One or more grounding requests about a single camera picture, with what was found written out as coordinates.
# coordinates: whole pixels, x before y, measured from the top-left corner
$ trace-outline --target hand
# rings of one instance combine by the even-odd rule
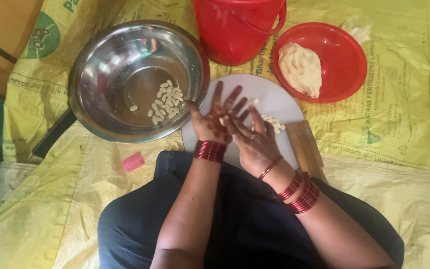
[[[208,114],[203,116],[192,101],[185,101],[192,115],[192,125],[197,137],[201,141],[211,141],[220,144],[229,144],[232,141],[227,129],[220,123],[220,118],[227,114],[235,103],[236,98],[242,91],[242,86],[237,86],[230,96],[221,105],[221,96],[223,90],[223,82],[218,82],[214,96],[212,98],[212,106]],[[248,99],[243,97],[240,102],[231,110],[232,115],[236,118],[236,114],[247,103]],[[237,120],[243,122],[248,116],[248,110],[245,110]]]
[[[253,105],[250,105],[248,109],[253,118],[254,131],[249,130],[243,125],[243,121],[234,117],[233,114],[225,116],[224,122],[228,132],[240,148],[242,167],[254,177],[259,177],[279,155],[279,149],[273,126],[263,121]]]

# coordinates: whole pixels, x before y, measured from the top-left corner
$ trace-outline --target dough ball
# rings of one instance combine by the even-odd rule
[[[298,44],[285,44],[279,50],[279,69],[291,87],[312,98],[320,96],[321,63],[318,55]]]

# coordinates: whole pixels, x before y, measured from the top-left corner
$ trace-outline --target finger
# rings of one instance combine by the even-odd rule
[[[254,133],[248,129],[240,119],[237,119],[233,114],[231,119],[235,127],[246,137],[251,137]]]
[[[265,135],[267,133],[265,130],[265,124],[263,123],[263,119],[261,118],[260,113],[258,113],[257,108],[250,105],[248,109],[250,110],[251,118],[253,119],[255,131],[259,134]]]
[[[223,117],[223,122],[228,133],[232,136],[233,141],[240,146],[244,142],[245,136],[238,131],[229,116],[225,115],[225,117]]]
[[[223,81],[219,81],[215,88],[215,93],[212,98],[212,106],[213,105],[222,105],[222,90],[223,90]]]
[[[238,104],[236,104],[236,106],[232,109],[233,114],[234,115],[238,114],[238,112],[240,112],[242,107],[245,106],[247,102],[248,102],[248,99],[246,97],[243,97],[242,100],[240,100],[240,102],[238,102]]]
[[[226,110],[229,110],[232,106],[233,103],[235,103],[236,98],[238,97],[238,95],[242,92],[242,86],[238,85],[235,87],[235,89],[232,91],[232,93],[230,93],[230,96],[225,100],[224,104],[223,104],[223,108],[225,108]]]
[[[188,109],[190,110],[192,120],[201,121],[203,119],[203,116],[202,114],[200,114],[200,110],[198,109],[198,106],[193,101],[184,100],[183,102],[185,102]]]
[[[273,141],[275,140],[275,128],[273,128],[273,125],[271,125],[271,123],[269,122],[264,122],[265,124],[265,128],[267,130],[267,135],[269,138],[271,138]]]
[[[245,109],[245,111],[243,111],[242,115],[239,117],[239,119],[244,122],[245,119],[247,119],[248,115],[250,114],[250,110]]]

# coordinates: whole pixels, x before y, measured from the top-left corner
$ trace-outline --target stainless steel bowl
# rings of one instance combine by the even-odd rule
[[[106,140],[142,143],[170,134],[190,119],[179,113],[158,125],[147,113],[162,83],[171,80],[201,105],[210,80],[208,58],[186,30],[155,20],[126,22],[91,40],[69,75],[69,103],[89,131]],[[139,107],[135,112],[130,107]]]

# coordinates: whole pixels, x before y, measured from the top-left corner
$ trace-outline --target bracelet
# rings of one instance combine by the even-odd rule
[[[320,189],[311,180],[306,179],[306,185],[301,195],[293,202],[287,204],[294,214],[301,214],[310,210],[318,201]]]
[[[197,141],[194,149],[194,158],[205,159],[212,162],[223,163],[223,156],[226,151],[226,144],[219,144],[210,141]]]
[[[261,175],[258,177],[259,180],[263,180],[263,178],[265,177],[265,175],[270,172],[270,170],[275,166],[275,164],[277,164],[277,162],[279,162],[281,159],[283,159],[282,155],[278,155],[275,160],[265,169],[265,171],[263,171],[263,173],[261,173]]]
[[[280,202],[290,198],[290,196],[293,195],[293,193],[295,193],[296,190],[300,187],[300,185],[302,184],[302,180],[303,180],[302,173],[299,171],[296,171],[296,175],[293,178],[293,181],[290,183],[290,185],[283,192],[275,195],[274,198]]]

